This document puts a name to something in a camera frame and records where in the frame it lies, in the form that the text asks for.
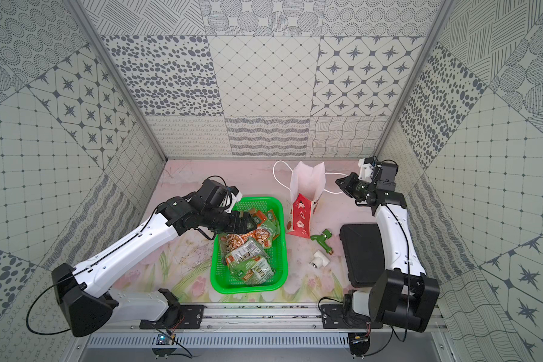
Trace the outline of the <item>white and red paper bag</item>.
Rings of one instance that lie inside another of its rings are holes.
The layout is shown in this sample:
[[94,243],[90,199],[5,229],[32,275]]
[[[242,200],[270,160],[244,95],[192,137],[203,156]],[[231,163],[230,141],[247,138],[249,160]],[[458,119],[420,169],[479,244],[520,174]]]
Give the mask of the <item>white and red paper bag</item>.
[[[282,167],[290,173],[288,183],[283,183],[278,176],[278,169]],[[295,167],[291,167],[286,161],[280,160],[272,166],[272,175],[289,193],[289,220],[286,224],[288,235],[311,238],[312,222],[322,195],[342,194],[342,191],[327,188],[329,177],[345,174],[328,171],[323,161],[314,166],[300,161]]]

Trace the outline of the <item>green white condiment packet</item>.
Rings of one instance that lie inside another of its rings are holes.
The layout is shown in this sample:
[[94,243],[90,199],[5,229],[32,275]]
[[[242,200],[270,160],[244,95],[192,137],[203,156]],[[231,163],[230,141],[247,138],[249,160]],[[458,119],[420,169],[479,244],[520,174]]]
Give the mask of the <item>green white condiment packet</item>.
[[266,253],[265,249],[258,241],[253,238],[248,238],[248,240],[240,247],[237,247],[235,250],[226,254],[225,262],[227,266],[235,267],[239,263],[256,256],[268,258],[268,253]]

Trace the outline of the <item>white pipe elbow fitting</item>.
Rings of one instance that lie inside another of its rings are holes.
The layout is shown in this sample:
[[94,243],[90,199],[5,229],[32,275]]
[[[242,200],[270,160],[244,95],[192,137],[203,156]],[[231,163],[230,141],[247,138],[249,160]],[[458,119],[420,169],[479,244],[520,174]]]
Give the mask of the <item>white pipe elbow fitting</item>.
[[330,264],[330,260],[323,252],[317,250],[313,254],[313,258],[312,258],[312,261],[310,262],[310,264],[314,268],[324,268],[324,267],[327,267]]

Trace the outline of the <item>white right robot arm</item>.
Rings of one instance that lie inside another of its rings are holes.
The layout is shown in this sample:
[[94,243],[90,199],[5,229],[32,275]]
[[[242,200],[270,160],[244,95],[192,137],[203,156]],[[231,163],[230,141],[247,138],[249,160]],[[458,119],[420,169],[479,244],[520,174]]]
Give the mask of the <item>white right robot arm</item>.
[[345,296],[347,315],[422,333],[428,327],[439,283],[427,276],[413,246],[407,202],[396,192],[398,164],[377,157],[359,161],[359,172],[336,185],[375,223],[346,224],[339,232],[353,286]]

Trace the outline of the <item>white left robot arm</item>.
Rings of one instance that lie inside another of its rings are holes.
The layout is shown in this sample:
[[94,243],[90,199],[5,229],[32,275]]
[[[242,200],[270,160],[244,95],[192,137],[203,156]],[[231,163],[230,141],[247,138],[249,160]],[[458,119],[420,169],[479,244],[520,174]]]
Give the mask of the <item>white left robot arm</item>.
[[247,234],[256,229],[248,212],[234,206],[242,194],[234,186],[206,179],[199,190],[161,202],[140,226],[98,254],[52,272],[57,303],[75,337],[108,323],[139,321],[150,329],[171,329],[183,320],[182,306],[168,289],[122,294],[114,283],[151,253],[189,230]]

